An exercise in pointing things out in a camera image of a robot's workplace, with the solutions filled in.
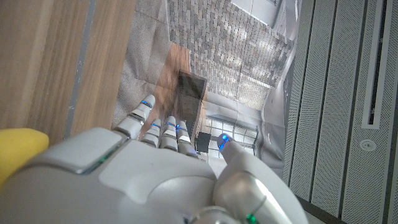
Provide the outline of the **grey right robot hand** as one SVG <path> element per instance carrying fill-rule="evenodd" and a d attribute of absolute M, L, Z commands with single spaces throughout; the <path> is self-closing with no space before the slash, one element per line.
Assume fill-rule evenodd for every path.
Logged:
<path fill-rule="evenodd" d="M 42 152 L 7 149 L 21 164 L 1 186 L 2 223 L 306 223 L 279 178 L 228 134 L 215 174 L 186 125 L 154 120 L 149 95 L 115 128 L 92 128 Z"/>

